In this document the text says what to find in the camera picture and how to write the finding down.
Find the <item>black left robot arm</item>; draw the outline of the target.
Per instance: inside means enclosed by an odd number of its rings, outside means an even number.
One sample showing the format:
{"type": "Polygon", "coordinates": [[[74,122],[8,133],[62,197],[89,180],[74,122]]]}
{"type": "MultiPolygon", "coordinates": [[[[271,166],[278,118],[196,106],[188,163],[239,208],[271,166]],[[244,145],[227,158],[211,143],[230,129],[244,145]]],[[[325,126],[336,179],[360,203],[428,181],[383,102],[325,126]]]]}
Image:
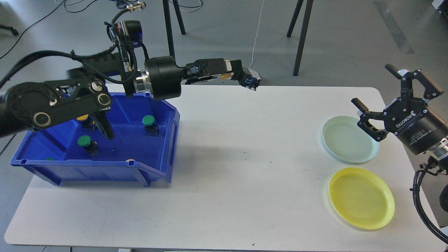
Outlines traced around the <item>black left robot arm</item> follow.
{"type": "Polygon", "coordinates": [[[128,97],[147,92],[155,101],[179,97],[182,84],[206,82],[219,76],[253,91],[262,83],[261,75],[243,67],[239,59],[199,59],[178,66],[172,55],[154,58],[145,55],[144,66],[139,68],[134,50],[144,47],[141,24],[137,20],[118,21],[118,18],[145,7],[143,1],[130,3],[111,22],[105,23],[112,42],[107,50],[93,55],[42,50],[19,60],[1,79],[1,86],[24,67],[49,56],[68,58],[82,66],[68,70],[67,79],[25,82],[2,92],[1,137],[43,130],[87,115],[107,139],[113,139],[114,132],[107,119],[112,96],[106,81],[122,85],[128,97]]]}

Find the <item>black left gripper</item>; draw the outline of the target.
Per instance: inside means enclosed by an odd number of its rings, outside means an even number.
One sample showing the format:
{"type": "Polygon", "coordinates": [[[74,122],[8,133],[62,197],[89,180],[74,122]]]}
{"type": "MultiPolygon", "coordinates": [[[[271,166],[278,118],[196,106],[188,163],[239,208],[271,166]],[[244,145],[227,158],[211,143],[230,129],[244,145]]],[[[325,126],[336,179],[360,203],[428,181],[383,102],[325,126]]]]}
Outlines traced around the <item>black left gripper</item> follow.
{"type": "Polygon", "coordinates": [[[237,81],[242,87],[253,91],[262,84],[261,75],[251,69],[243,69],[239,59],[199,59],[180,67],[173,56],[160,56],[146,59],[145,71],[150,80],[148,91],[155,101],[179,97],[181,82],[192,85],[221,78],[237,81]]]}

